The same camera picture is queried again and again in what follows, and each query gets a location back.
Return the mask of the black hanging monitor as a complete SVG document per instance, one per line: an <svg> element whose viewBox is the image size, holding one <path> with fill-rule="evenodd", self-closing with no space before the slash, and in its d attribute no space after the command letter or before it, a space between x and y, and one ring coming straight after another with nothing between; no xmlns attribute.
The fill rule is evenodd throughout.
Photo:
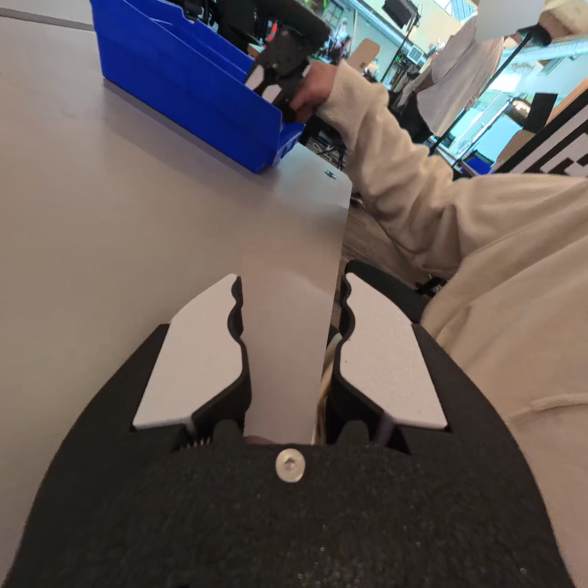
<svg viewBox="0 0 588 588"><path fill-rule="evenodd" d="M420 17L419 9L412 1L385 1L382 9L401 29Z"/></svg>

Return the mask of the blue plastic bin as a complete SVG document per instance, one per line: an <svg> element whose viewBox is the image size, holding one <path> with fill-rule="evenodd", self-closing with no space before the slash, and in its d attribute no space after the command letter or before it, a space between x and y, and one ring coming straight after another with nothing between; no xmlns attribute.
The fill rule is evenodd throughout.
<svg viewBox="0 0 588 588"><path fill-rule="evenodd" d="M102 74L254 173L276 165L304 125L245 86L253 59L167 1L91 1Z"/></svg>

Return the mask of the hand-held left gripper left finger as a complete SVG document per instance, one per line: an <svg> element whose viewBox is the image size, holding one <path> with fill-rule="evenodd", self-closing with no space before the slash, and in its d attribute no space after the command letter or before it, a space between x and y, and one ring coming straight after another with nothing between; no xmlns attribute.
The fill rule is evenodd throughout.
<svg viewBox="0 0 588 588"><path fill-rule="evenodd" d="M197 442L224 420L244 430L252 401L241 277L226 275L171 320L134 417L136 430L182 425Z"/></svg>

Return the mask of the person's cream sweater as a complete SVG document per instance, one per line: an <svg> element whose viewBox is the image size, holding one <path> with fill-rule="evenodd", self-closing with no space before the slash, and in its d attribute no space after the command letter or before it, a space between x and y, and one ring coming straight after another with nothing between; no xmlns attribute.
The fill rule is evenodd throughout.
<svg viewBox="0 0 588 588"><path fill-rule="evenodd" d="M436 226L424 324L508 425L587 587L587 181L465 181Z"/></svg>

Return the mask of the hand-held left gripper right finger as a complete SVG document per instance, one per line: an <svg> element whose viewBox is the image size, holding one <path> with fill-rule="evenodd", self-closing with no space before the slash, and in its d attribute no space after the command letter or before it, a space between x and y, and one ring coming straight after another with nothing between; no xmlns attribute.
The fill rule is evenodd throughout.
<svg viewBox="0 0 588 588"><path fill-rule="evenodd" d="M400 427L447 429L447 418L417 341L416 325L355 272L342 284L342 340L326 401L326 435L360 421L369 440L392 446Z"/></svg>

